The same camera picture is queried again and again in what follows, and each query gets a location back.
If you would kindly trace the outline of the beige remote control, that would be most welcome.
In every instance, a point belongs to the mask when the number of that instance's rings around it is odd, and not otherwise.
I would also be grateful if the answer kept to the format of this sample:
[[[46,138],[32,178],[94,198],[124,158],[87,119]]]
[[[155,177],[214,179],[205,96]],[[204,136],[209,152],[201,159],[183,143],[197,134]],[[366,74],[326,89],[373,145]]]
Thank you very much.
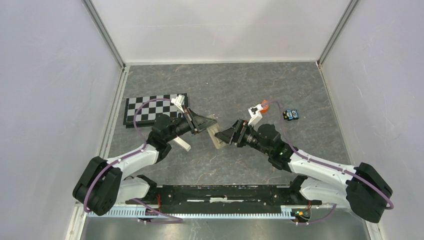
[[[215,136],[216,133],[222,131],[221,127],[219,126],[218,119],[215,117],[214,114],[210,114],[207,117],[211,118],[213,120],[216,120],[216,123],[214,123],[212,126],[207,128],[207,132],[208,132],[215,148],[216,149],[222,149],[223,147],[227,146],[228,144]]]

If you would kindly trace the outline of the white rectangular block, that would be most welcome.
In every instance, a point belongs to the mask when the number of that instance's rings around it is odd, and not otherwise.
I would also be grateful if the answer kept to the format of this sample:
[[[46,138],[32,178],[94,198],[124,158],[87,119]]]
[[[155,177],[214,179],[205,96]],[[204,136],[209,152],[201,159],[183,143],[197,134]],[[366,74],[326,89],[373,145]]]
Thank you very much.
[[[190,151],[191,150],[191,145],[188,144],[186,141],[184,141],[182,138],[180,138],[179,136],[177,136],[176,138],[173,139],[173,141],[179,145],[181,148],[183,148],[185,151]]]

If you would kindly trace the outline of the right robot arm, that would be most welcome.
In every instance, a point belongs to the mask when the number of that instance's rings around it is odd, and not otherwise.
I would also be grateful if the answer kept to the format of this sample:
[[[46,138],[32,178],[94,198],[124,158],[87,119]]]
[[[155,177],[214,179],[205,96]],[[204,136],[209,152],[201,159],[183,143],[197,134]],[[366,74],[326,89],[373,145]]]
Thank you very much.
[[[254,129],[238,119],[214,136],[228,145],[249,146],[265,154],[278,170],[303,175],[300,185],[288,191],[295,204],[310,200],[345,206],[371,223],[379,223],[384,211],[394,209],[393,190],[372,165],[340,164],[308,154],[283,141],[273,124]]]

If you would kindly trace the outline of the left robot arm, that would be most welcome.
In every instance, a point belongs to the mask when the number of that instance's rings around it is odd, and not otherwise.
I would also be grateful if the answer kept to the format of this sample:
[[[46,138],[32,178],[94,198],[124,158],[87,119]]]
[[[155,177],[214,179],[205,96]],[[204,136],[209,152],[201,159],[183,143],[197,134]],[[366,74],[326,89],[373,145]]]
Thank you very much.
[[[179,118],[159,114],[141,146],[116,157],[93,157],[76,183],[72,196],[83,204],[85,212],[98,216],[106,214],[116,203],[132,199],[153,203],[157,190],[145,179],[130,179],[129,176],[162,161],[172,149],[171,141],[186,133],[199,134],[217,122],[214,118],[196,114],[189,107]]]

